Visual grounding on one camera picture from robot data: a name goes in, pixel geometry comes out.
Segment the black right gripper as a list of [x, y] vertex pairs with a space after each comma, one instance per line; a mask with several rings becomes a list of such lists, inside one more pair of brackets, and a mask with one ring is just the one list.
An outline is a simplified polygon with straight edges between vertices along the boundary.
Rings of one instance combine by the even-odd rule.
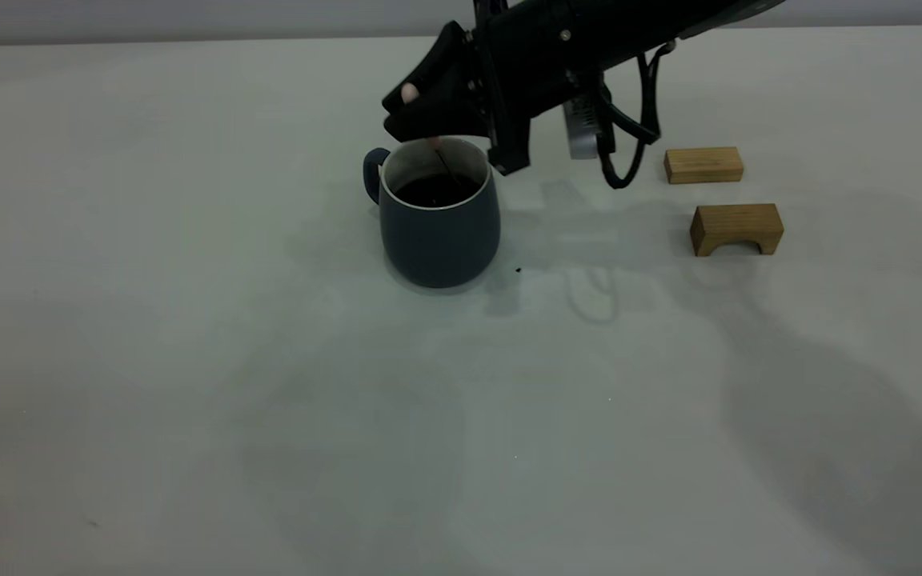
[[475, 1], [475, 25], [447, 22], [417, 67], [382, 98], [413, 102], [388, 114], [385, 131], [399, 142], [439, 136], [489, 138], [487, 156], [501, 175], [530, 165], [530, 126], [538, 114], [575, 93], [585, 68], [575, 34], [587, 25], [589, 1]]

